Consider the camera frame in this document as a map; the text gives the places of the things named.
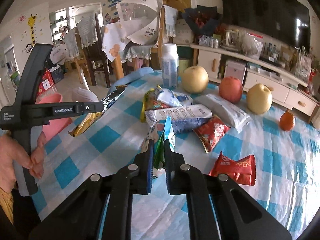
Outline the person's left hand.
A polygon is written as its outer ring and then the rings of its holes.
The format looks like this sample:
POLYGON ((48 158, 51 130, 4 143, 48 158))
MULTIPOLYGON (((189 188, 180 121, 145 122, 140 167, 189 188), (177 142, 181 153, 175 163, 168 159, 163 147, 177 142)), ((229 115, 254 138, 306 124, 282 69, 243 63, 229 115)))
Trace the person's left hand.
POLYGON ((33 177, 41 179, 44 173, 45 143, 46 136, 41 132, 37 140, 37 148, 29 156, 16 140, 7 134, 1 135, 1 189, 4 192, 10 193, 15 185, 16 176, 13 161, 26 168, 33 177))

